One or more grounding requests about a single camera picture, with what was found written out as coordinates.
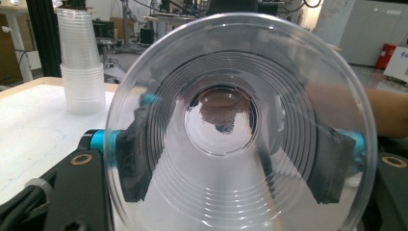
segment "clear plastic cup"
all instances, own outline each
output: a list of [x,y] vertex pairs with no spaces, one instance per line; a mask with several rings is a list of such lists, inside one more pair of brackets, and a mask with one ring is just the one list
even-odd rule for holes
[[63,65],[73,69],[99,67],[90,13],[66,10],[58,12],[57,16]]
[[68,111],[75,115],[87,116],[98,113],[106,108],[105,97],[93,100],[66,99]]
[[106,107],[103,65],[73,69],[61,64],[68,111],[75,115],[92,115]]

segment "metal stand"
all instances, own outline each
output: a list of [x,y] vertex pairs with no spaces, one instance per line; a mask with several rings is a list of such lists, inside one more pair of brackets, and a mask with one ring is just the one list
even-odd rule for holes
[[144,51],[144,48],[138,46],[137,44],[130,43],[129,41],[129,28],[128,28],[128,16],[133,22],[138,22],[138,19],[132,14],[132,11],[129,9],[129,0],[120,0],[122,2],[122,11],[123,11],[123,44],[121,47],[116,48],[116,53],[135,53],[141,54]]
[[102,64],[104,67],[114,67],[115,64],[119,65],[119,61],[108,57],[108,51],[112,45],[117,44],[115,39],[97,39],[96,43],[102,45]]

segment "white wall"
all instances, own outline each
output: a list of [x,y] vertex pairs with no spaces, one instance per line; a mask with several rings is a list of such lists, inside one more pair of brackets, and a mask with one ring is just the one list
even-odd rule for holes
[[[315,6],[318,2],[319,0],[311,0],[309,1],[309,4],[311,6]],[[308,8],[307,6],[304,6],[302,8],[303,9],[303,20],[301,23],[302,27],[307,28],[310,31],[313,31],[315,29],[316,24],[318,23],[322,4],[323,4],[323,0],[321,0],[320,5],[316,8]]]

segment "black cable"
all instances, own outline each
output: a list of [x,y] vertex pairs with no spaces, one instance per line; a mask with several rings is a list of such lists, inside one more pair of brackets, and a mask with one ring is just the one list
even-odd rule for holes
[[304,1],[303,1],[303,3],[300,5],[300,7],[296,8],[295,10],[288,10],[286,7],[285,7],[284,9],[285,9],[285,11],[287,11],[287,12],[297,12],[297,11],[299,11],[304,5],[305,5],[305,3],[304,3]]
[[302,7],[307,6],[308,8],[317,8],[320,6],[321,0],[318,1],[318,3],[315,6],[310,5],[307,0],[303,0],[303,3],[300,5],[300,7],[294,9],[294,10],[288,10],[286,7],[284,7],[285,11],[287,12],[297,12],[299,11]]
[[308,7],[308,8],[317,8],[320,6],[321,0],[318,1],[318,3],[315,6],[311,6],[307,0],[303,0],[303,3]]
[[171,4],[173,4],[174,6],[176,6],[178,9],[182,10],[183,12],[186,12],[186,13],[188,13],[188,14],[190,14],[190,15],[193,15],[193,16],[196,17],[196,18],[200,18],[200,16],[197,15],[197,12],[196,12],[196,11],[191,11],[191,12],[190,12],[190,11],[187,10],[186,8],[181,7],[180,5],[178,5],[177,3],[175,3],[175,2],[173,2],[173,1],[171,1],[171,0],[169,0],[169,2],[170,2]]
[[135,2],[137,2],[137,3],[139,3],[139,4],[141,4],[142,6],[148,8],[148,9],[150,9],[150,10],[155,10],[155,11],[158,11],[158,12],[160,11],[160,10],[157,10],[157,9],[155,9],[155,8],[152,8],[152,7],[149,7],[149,6],[145,5],[145,4],[143,4],[143,3],[141,3],[141,2],[138,1],[138,0],[133,0],[133,1],[135,1]]
[[20,59],[18,60],[18,68],[20,68],[21,60],[23,59],[23,56],[24,56],[27,52],[29,52],[29,51],[24,51],[23,54],[20,56]]
[[24,219],[26,213],[29,212],[44,196],[45,194],[40,188],[33,188],[31,193],[3,220],[0,225],[0,231],[14,230],[14,228]]

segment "white table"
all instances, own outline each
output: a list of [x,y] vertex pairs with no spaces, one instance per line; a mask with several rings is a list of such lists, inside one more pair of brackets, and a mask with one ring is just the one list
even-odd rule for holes
[[[117,85],[105,87],[107,107],[95,115],[67,111],[61,78],[0,91],[0,204],[75,150],[86,131],[105,128]],[[115,211],[114,219],[116,230],[124,230]]]

